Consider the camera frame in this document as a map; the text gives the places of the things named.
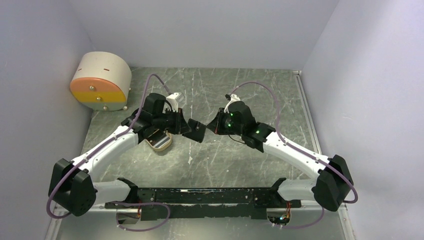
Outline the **black leather card holder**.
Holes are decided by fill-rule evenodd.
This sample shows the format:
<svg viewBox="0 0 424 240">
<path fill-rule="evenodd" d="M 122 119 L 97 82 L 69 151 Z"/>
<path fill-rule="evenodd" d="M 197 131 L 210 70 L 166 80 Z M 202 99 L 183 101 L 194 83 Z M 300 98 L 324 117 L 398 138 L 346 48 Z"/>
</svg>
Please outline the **black leather card holder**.
<svg viewBox="0 0 424 240">
<path fill-rule="evenodd" d="M 190 131 L 182 135 L 190 140 L 202 143 L 207 130 L 206 125 L 192 118 L 188 120 L 187 124 L 190 127 Z"/>
</svg>

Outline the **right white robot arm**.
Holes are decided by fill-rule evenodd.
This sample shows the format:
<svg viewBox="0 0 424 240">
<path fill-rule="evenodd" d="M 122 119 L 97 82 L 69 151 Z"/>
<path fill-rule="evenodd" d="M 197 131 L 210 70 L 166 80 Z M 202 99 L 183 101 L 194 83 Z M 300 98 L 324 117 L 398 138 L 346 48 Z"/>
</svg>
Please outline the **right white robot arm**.
<svg viewBox="0 0 424 240">
<path fill-rule="evenodd" d="M 216 135 L 237 135 L 245 145 L 291 164 L 308 179 L 281 180 L 270 193 L 270 202 L 282 207 L 288 201 L 315 201 L 325 210 L 336 212 L 354 185 L 346 160 L 313 152 L 287 139 L 274 127 L 256 121 L 243 101 L 219 108 L 206 126 Z"/>
</svg>

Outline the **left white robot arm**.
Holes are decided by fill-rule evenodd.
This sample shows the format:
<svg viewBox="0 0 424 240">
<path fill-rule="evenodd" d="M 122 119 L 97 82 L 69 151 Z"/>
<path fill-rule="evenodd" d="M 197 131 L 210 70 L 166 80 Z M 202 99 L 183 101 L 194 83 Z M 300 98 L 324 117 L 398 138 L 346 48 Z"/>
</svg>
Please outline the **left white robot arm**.
<svg viewBox="0 0 424 240">
<path fill-rule="evenodd" d="M 150 93 L 140 106 L 109 135 L 86 153 L 73 160 L 58 160 L 52 171 L 46 213 L 53 219 L 84 215 L 94 205 L 112 203 L 132 208 L 139 202 L 138 186 L 125 179 L 98 182 L 99 175 L 126 151 L 158 132 L 182 134 L 186 126 L 181 92 L 167 96 Z M 67 210 L 54 214 L 51 204 Z"/>
</svg>

